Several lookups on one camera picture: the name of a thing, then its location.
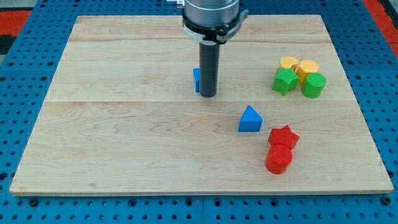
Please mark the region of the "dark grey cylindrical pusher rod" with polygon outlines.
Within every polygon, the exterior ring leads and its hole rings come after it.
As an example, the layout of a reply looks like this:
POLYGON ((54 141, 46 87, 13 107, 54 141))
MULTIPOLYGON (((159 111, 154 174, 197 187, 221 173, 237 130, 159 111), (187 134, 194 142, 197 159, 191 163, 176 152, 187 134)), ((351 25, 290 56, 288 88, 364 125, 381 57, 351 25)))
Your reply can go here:
POLYGON ((200 94, 205 98, 216 95, 220 46, 200 44, 200 94))

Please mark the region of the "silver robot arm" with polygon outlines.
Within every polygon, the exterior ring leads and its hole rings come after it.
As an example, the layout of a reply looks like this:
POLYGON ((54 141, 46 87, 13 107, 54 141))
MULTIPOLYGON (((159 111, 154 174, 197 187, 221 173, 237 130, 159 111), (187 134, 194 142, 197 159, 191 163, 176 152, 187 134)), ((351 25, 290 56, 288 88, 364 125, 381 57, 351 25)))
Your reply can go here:
POLYGON ((239 10, 239 0, 169 0, 182 10, 183 29, 199 43, 199 94, 217 94, 220 46, 240 30, 248 18, 247 9, 239 10))

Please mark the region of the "black clamp ring mount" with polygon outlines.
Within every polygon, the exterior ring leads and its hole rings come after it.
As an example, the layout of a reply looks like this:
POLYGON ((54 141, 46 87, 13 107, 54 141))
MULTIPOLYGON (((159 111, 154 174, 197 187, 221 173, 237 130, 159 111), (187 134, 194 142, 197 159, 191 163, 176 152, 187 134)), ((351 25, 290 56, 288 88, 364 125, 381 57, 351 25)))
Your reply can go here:
POLYGON ((247 9, 240 12, 230 23, 219 27, 199 26, 183 15, 183 28, 191 38, 204 45, 225 44, 234 37, 240 30, 244 20, 248 17, 247 9))

